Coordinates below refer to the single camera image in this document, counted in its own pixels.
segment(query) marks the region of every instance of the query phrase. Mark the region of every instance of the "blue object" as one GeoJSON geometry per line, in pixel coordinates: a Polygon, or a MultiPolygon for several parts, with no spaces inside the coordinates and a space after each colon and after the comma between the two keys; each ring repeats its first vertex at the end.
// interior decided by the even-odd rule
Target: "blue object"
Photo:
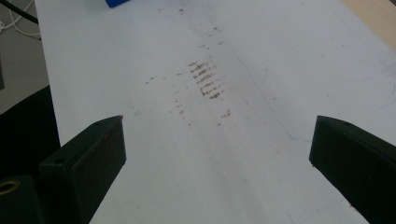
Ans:
{"type": "Polygon", "coordinates": [[[127,2],[129,0],[106,0],[107,4],[109,7],[116,7],[124,2],[127,2]]]}

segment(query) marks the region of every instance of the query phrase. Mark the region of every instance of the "floor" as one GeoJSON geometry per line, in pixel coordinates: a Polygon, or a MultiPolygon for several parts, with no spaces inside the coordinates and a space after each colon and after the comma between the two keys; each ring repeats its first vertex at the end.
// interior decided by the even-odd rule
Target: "floor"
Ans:
{"type": "MultiPolygon", "coordinates": [[[[27,1],[15,0],[13,4],[24,7],[27,1]]],[[[28,12],[36,17],[35,4],[28,12]]],[[[11,23],[8,9],[0,5],[0,21],[11,23]]],[[[38,25],[22,19],[18,26],[26,33],[38,33],[38,25]]],[[[0,114],[49,85],[41,40],[22,35],[14,27],[0,34],[0,58],[4,88],[0,90],[0,114]]]]}

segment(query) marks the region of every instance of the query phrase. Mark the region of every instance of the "white table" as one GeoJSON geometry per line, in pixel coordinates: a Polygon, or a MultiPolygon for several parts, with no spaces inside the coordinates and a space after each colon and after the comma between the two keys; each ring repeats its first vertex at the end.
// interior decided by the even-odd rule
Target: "white table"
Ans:
{"type": "Polygon", "coordinates": [[[124,116],[92,223],[367,223],[308,160],[317,115],[396,145],[396,54],[342,2],[36,6],[62,144],[124,116]]]}

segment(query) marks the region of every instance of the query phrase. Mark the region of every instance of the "black cable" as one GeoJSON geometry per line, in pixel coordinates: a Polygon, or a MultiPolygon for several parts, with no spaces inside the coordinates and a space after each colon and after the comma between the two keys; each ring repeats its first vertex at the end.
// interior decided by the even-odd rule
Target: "black cable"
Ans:
{"type": "Polygon", "coordinates": [[[10,4],[7,0],[0,0],[0,4],[13,10],[15,13],[24,17],[26,20],[34,22],[35,24],[38,24],[38,19],[36,17],[30,15],[29,13],[23,11],[22,9],[20,9],[18,7],[15,7],[14,5],[10,4]]]}

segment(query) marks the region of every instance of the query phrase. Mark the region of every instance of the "screw hole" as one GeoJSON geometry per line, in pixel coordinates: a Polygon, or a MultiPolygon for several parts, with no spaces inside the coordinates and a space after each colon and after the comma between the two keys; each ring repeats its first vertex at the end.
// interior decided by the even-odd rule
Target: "screw hole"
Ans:
{"type": "Polygon", "coordinates": [[[64,163],[64,158],[58,158],[55,160],[55,164],[62,164],[64,163]]]}
{"type": "Polygon", "coordinates": [[[20,181],[11,180],[0,184],[0,196],[14,191],[21,184],[20,181]]]}

